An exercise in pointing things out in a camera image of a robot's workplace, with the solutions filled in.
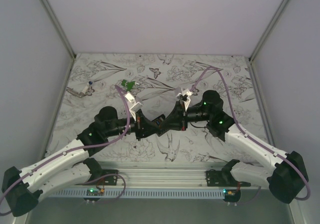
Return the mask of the black fuse box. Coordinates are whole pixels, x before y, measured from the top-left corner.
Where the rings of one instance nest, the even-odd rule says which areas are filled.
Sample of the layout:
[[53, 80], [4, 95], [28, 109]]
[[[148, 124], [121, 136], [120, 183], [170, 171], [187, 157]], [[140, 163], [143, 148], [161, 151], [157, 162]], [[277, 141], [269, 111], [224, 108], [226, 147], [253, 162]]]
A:
[[164, 114], [161, 114], [160, 116], [156, 117], [154, 120], [152, 120], [152, 123], [160, 130], [163, 130], [161, 124], [164, 122], [166, 116]]

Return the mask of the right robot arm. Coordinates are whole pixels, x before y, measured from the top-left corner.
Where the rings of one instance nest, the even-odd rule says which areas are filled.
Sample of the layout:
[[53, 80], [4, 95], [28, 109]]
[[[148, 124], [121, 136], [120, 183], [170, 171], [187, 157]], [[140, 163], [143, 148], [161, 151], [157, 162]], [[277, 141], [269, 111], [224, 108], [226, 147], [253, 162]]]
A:
[[223, 111], [224, 102], [217, 91], [205, 91], [201, 102], [192, 107], [188, 107], [189, 94], [178, 94], [177, 97], [172, 112], [159, 123], [160, 130], [185, 131], [191, 122], [206, 121], [213, 137], [239, 147], [260, 164], [253, 166], [239, 160], [230, 161], [222, 173], [225, 185], [247, 182], [268, 188], [276, 199], [286, 204], [299, 199], [303, 188], [309, 189], [303, 157], [295, 151], [287, 153], [277, 149], [245, 130]]

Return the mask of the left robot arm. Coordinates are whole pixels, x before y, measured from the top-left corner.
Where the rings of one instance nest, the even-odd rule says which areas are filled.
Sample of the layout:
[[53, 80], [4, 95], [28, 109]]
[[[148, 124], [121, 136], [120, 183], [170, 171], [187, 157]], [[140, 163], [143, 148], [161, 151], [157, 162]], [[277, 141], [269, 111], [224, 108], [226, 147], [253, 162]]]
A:
[[50, 194], [71, 185], [98, 184], [105, 171], [93, 155], [109, 144], [108, 138], [120, 140], [134, 133], [137, 139], [142, 139], [158, 134], [164, 119], [160, 115], [150, 121], [141, 110], [135, 117], [119, 119], [114, 107], [102, 108], [93, 123], [58, 152], [28, 167], [13, 166], [5, 171], [1, 200], [8, 203], [8, 213], [22, 216]]

